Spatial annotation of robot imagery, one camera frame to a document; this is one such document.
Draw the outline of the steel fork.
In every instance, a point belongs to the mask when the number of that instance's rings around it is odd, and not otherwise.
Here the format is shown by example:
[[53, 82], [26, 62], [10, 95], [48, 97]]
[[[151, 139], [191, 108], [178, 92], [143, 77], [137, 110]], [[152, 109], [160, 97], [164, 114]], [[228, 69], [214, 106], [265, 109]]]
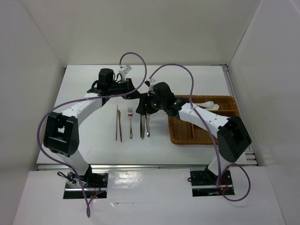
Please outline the steel fork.
[[150, 137], [150, 114], [146, 114], [146, 129], [147, 129], [147, 137]]
[[131, 107], [127, 110], [127, 115], [129, 118], [129, 138], [133, 139], [133, 130], [132, 130], [132, 117], [133, 117], [133, 110]]
[[144, 120], [145, 120], [145, 130], [146, 133], [148, 133], [148, 124], [147, 124], [147, 105], [145, 104], [145, 116], [144, 116]]

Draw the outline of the copper chopstick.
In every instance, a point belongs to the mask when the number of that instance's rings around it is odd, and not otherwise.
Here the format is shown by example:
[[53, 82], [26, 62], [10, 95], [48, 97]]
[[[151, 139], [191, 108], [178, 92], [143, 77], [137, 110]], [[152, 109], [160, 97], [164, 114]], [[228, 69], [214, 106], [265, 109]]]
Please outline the copper chopstick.
[[122, 129], [121, 129], [121, 112], [118, 109], [117, 110], [117, 114], [118, 114], [118, 123], [119, 123], [119, 134], [120, 134], [120, 142], [122, 142]]

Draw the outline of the white ceramic spoon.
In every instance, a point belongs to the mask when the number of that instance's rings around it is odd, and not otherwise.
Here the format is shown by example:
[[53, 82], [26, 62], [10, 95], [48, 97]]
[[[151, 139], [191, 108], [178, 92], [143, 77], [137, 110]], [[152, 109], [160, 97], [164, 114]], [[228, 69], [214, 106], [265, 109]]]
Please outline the white ceramic spoon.
[[213, 101], [207, 101], [204, 103], [195, 103], [196, 106], [199, 107], [204, 107], [204, 108], [212, 108], [214, 106], [214, 102]]
[[209, 110], [209, 111], [217, 111], [219, 109], [220, 109], [220, 106], [218, 104], [214, 104], [212, 107], [205, 108], [205, 110]]

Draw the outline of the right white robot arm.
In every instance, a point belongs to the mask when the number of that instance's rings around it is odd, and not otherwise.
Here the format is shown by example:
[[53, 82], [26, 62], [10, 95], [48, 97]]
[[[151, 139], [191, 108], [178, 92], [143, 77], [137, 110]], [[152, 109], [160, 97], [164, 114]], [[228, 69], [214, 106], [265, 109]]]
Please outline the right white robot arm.
[[146, 116], [162, 110], [168, 116], [208, 131], [217, 152], [206, 166], [204, 177], [208, 183], [218, 186], [222, 172], [235, 163], [252, 142], [242, 119], [221, 116], [197, 106], [191, 99], [176, 97], [165, 82], [148, 86], [148, 93], [140, 95], [136, 113]]

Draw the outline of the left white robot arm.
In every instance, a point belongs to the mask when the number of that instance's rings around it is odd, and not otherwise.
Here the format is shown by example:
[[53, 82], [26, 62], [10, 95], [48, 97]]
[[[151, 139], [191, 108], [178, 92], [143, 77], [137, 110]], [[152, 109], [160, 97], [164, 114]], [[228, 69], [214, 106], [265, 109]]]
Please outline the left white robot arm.
[[101, 177], [92, 172], [91, 165], [79, 152], [79, 126], [112, 96], [123, 95], [127, 99], [137, 93], [131, 79], [126, 77], [131, 69], [129, 65], [121, 66], [117, 74], [109, 68], [101, 69], [82, 101], [63, 112], [51, 112], [47, 117], [43, 144], [70, 166], [71, 174], [77, 175], [76, 182], [82, 187], [100, 181]]

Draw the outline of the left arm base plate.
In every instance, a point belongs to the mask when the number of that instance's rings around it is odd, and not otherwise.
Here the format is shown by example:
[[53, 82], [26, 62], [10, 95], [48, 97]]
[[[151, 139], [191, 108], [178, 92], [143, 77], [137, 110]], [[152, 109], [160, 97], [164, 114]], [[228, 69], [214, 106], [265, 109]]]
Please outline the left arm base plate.
[[[58, 172], [58, 175], [66, 179], [64, 189], [64, 199], [83, 199], [84, 195], [80, 182], [76, 175], [72, 172], [68, 172], [64, 175], [62, 172]], [[95, 177], [91, 181], [84, 181], [82, 179], [82, 185], [88, 199], [107, 198], [107, 184], [108, 184], [108, 173], [96, 173]]]

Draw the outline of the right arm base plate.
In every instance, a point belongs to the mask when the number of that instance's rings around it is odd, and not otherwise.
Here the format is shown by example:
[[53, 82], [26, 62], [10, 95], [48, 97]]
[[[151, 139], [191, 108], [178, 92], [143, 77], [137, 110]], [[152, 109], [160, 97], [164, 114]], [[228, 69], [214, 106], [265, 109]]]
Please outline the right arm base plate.
[[192, 185], [193, 197], [219, 196], [225, 191], [225, 195], [235, 195], [231, 173], [227, 170], [223, 175], [220, 187], [216, 187], [204, 176], [204, 171], [191, 171], [187, 181]]

